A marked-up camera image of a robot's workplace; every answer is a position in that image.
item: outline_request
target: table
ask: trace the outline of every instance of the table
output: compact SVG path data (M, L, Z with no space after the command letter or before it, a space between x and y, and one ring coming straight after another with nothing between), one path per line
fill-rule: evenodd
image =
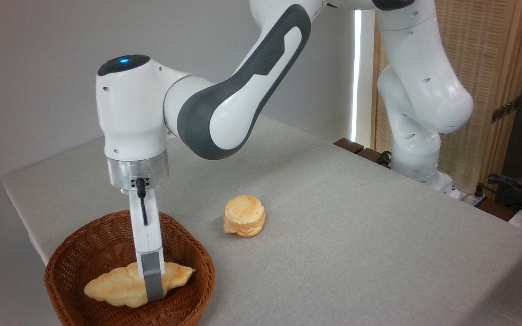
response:
M228 159L173 139L169 162L159 208L215 264L202 325L522 324L522 229L494 216L263 116ZM128 205L108 183L102 139L4 186L44 263L78 227ZM252 239L222 230L241 194L267 210Z

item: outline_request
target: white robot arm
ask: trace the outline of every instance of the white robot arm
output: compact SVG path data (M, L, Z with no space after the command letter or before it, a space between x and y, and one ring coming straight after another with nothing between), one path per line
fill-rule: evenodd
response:
M97 109L106 137L110 182L129 196L139 273L145 278L149 301L162 298L159 282L165 272L154 189L168 176L166 139L179 136L205 159L222 159L238 151L302 51L311 21L327 4L327 0L250 0L261 35L232 76L220 83L177 72L138 54L112 59L98 71ZM468 94L437 38L433 0L332 0L329 5L381 9L382 38L394 67L381 76L387 80L381 82L381 91L392 103L389 111L392 107L404 112L415 129L423 128L419 123L452 132L464 124L468 110L459 108L458 99L466 103ZM432 50L418 56L417 46ZM390 120L393 126L400 124ZM424 161L424 155L417 159Z

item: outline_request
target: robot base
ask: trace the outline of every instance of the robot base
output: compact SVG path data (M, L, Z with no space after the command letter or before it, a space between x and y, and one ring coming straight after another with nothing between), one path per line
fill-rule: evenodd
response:
M435 171L435 173L429 176L411 177L411 179L416 180L419 183L426 184L427 186L443 192L450 197L456 199L460 198L460 192L456 190L452 184L452 178L449 177L446 173L441 173L441 171Z

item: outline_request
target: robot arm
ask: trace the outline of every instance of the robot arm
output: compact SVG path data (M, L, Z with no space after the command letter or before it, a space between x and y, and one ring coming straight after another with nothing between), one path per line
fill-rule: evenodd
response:
M417 44L403 43L400 35L408 29L418 31L420 26L426 26L423 22L429 19L422 17L426 17L423 7L427 3L433 4L432 0L332 0L330 5L354 10L381 9L384 13L414 17L414 20L404 19L410 24L404 27L394 22L392 15L380 16L381 29L387 29L387 33L382 33L385 46L394 49L389 54L390 64L396 68L394 81L405 94L404 99L412 99L415 108L410 109L412 117L431 126L456 129L462 125L461 119L443 123L448 115L441 108L445 112L451 110L449 104L417 111L419 105L429 104L426 99L419 101L419 96L440 99L445 93L411 85L419 74L410 76L410 70L404 68L426 65L423 59L412 56L416 49L409 47ZM192 151L206 159L222 159L238 151L261 109L305 46L311 21L327 0L250 0L250 4L261 35L232 76L223 82L211 83L138 54L112 59L98 71L96 100L106 138L108 173L111 184L129 196L139 273L145 279L149 301L162 298L160 275L165 272L154 189L168 176L166 139L179 136ZM418 12L414 14L411 8L417 4L420 9L416 7ZM401 51L405 50L408 55L402 56ZM430 59L434 59L433 55L431 52ZM435 82L442 78L443 72L427 75L421 69L420 74Z

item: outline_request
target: wicker basket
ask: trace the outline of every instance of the wicker basket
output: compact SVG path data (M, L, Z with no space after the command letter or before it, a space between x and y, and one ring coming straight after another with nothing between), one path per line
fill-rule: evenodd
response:
M65 326L196 325L215 285L211 256L182 225L160 213L165 260L196 269L188 283L165 299L132 309L98 302L86 284L136 261L129 211L108 214L75 231L56 249L45 270L45 287Z

